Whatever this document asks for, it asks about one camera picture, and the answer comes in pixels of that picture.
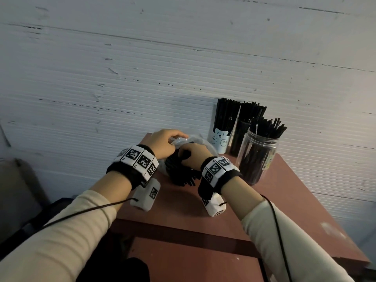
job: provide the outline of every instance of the wristband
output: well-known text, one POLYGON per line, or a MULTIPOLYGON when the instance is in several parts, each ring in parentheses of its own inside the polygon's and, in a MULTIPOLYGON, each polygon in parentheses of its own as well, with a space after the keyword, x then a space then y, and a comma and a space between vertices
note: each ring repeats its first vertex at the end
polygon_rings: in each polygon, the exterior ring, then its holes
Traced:
POLYGON ((221 189, 230 179, 240 176, 239 169, 224 157, 210 157, 201 166, 202 177, 198 192, 201 198, 209 200, 213 192, 221 194, 221 189))
POLYGON ((123 149, 113 160, 107 172, 118 171, 132 184, 132 190, 148 181, 157 170, 159 163, 153 151, 143 144, 123 149))

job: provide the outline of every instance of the cream long-sleeve shirt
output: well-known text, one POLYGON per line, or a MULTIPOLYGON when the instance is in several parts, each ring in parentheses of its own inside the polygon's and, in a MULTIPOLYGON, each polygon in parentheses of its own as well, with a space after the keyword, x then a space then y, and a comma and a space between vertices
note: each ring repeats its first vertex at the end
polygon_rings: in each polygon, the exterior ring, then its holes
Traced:
MULTIPOLYGON (((88 190, 51 221, 94 206, 109 204, 88 190)), ((309 235, 274 206, 294 282, 353 282, 309 235)), ((0 281, 75 281, 100 239, 115 220, 114 207, 90 211, 36 233, 0 262, 0 281)), ((278 282, 288 282, 275 221, 267 201, 243 220, 245 232, 256 245, 278 282)))

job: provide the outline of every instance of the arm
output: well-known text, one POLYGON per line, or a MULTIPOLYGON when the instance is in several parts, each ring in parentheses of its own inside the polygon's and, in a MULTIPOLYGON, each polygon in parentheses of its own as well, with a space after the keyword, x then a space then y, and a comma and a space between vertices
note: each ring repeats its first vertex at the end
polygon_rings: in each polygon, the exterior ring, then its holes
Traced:
MULTIPOLYGON (((175 151, 168 143, 172 136, 188 137, 178 130, 162 130, 144 144, 157 159, 165 158, 175 151)), ((128 178, 110 171, 50 222, 91 207, 122 201, 130 190, 128 178)), ((75 281, 120 207, 119 204, 83 213, 34 234, 0 262, 0 281, 75 281)))
MULTIPOLYGON (((212 156, 205 146, 198 144, 186 144, 181 150, 191 152, 191 157, 183 160, 182 164, 196 170, 200 170, 204 160, 212 156)), ((241 220, 245 232, 254 242, 277 281, 288 282, 269 203, 238 176, 223 185, 221 194, 241 220)), ((346 271, 322 247, 277 207, 273 207, 294 282, 353 282, 346 271)))

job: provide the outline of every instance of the white wall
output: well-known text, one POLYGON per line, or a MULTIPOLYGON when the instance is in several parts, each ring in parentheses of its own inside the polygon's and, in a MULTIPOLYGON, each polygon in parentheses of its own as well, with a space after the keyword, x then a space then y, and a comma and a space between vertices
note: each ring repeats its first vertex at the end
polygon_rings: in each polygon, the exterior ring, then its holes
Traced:
POLYGON ((146 132, 207 134, 226 96, 283 120, 281 155, 355 242, 375 227, 376 0, 4 4, 1 125, 51 199, 146 132))

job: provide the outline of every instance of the person's left hand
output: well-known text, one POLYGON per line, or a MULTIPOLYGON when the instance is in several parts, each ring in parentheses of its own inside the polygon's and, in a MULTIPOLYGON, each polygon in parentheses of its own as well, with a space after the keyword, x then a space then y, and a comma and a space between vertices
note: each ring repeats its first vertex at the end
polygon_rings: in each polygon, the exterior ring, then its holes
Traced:
POLYGON ((170 137, 188 138, 189 136, 179 130, 160 130, 153 133, 150 137, 145 139, 142 144, 150 147, 154 152, 155 157, 159 159, 165 159, 175 152, 175 146, 168 142, 170 137))

